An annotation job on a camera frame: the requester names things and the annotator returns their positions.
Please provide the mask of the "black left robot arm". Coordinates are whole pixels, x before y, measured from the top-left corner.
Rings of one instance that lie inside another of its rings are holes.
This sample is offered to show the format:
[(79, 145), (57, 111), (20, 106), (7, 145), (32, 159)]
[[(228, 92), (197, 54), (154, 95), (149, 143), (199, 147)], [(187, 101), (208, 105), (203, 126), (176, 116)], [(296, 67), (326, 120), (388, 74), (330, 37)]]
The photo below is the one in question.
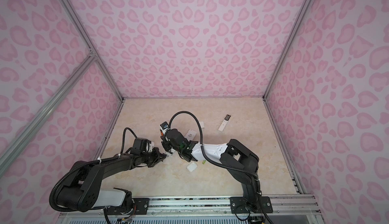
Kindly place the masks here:
[(165, 160), (166, 154), (153, 148), (151, 152), (117, 154), (110, 158), (78, 161), (53, 187), (49, 204), (59, 212), (86, 212), (102, 208), (117, 208), (116, 213), (130, 213), (134, 201), (130, 191), (101, 188), (102, 181), (117, 173), (133, 170), (141, 165), (151, 168)]

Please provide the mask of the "slim white remote with display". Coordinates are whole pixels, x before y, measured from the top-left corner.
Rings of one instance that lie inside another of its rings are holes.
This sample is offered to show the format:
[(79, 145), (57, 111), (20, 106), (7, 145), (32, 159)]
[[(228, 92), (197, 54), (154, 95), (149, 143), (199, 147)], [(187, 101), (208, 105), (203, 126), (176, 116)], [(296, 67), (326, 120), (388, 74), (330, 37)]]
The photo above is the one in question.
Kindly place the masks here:
[(228, 124), (230, 118), (231, 118), (231, 116), (227, 114), (226, 117), (224, 118), (224, 120), (222, 121), (220, 127), (218, 128), (218, 130), (219, 130), (220, 132), (223, 132), (223, 131), (224, 131), (224, 129), (225, 129), (225, 127), (227, 126), (227, 124)]

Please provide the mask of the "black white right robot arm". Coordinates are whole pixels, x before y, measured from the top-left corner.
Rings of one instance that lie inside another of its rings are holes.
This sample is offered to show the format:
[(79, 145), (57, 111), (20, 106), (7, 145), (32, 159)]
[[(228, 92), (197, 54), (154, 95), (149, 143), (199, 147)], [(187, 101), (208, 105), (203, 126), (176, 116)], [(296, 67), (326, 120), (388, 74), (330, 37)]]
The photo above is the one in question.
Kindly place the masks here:
[(161, 130), (164, 149), (168, 153), (178, 153), (187, 162), (208, 161), (211, 164), (226, 169), (232, 177), (241, 183), (246, 209), (258, 212), (260, 209), (260, 180), (258, 171), (258, 156), (238, 140), (231, 139), (228, 143), (213, 145), (185, 138), (177, 129)]

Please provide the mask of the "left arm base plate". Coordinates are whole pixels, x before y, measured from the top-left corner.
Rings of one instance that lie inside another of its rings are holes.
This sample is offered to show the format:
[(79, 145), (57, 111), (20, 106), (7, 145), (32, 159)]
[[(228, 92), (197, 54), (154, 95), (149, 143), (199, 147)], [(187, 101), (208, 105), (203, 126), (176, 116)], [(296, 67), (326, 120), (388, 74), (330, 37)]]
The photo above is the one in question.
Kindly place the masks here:
[(106, 212), (108, 215), (132, 216), (146, 215), (149, 208), (149, 198), (129, 198), (124, 200), (121, 206), (109, 207)]

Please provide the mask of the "white remote with eco sticker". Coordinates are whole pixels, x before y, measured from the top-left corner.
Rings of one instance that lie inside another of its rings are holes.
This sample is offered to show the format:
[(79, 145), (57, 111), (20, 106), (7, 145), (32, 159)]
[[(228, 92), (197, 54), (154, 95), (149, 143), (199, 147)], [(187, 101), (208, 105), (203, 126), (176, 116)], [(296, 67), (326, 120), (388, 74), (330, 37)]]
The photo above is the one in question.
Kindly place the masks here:
[(197, 135), (197, 132), (194, 131), (194, 130), (188, 130), (186, 135), (185, 135), (185, 138), (188, 140), (188, 141), (193, 141), (195, 139)]

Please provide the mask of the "white air conditioner remote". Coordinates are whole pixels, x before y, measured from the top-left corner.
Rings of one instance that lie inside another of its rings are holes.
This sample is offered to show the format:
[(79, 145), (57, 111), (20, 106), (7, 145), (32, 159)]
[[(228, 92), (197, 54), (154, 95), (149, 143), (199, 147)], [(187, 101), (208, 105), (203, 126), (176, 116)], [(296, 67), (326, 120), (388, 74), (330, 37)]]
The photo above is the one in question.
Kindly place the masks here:
[(165, 154), (167, 155), (167, 157), (172, 157), (175, 152), (176, 151), (174, 149), (171, 149), (169, 151), (166, 151)]

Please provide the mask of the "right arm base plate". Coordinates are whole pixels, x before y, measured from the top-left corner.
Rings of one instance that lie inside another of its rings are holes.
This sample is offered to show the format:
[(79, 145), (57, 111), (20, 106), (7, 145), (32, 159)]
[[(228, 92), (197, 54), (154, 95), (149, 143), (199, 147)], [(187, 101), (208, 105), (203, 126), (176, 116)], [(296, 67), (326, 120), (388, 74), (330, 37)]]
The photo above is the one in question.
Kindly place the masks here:
[(260, 196), (260, 201), (254, 204), (249, 203), (244, 197), (230, 197), (229, 200), (232, 214), (273, 213), (270, 198), (267, 196)]

